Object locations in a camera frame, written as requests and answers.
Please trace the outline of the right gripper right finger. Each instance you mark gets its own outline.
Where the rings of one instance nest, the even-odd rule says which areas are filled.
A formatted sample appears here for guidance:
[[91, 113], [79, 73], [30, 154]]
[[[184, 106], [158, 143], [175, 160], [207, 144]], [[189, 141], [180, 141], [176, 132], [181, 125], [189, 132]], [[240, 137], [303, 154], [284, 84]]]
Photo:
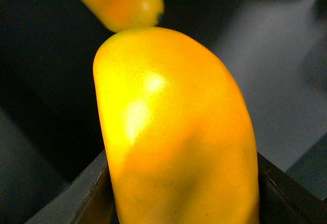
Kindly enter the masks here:
[[260, 223], [326, 223], [326, 203], [258, 154]]

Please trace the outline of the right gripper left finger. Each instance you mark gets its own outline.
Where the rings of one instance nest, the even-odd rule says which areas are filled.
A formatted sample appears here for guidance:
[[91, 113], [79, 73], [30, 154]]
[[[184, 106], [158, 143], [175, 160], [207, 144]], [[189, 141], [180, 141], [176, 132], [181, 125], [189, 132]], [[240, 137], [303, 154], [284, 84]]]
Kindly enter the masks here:
[[110, 223], [113, 208], [106, 153], [101, 152], [67, 189], [27, 223]]

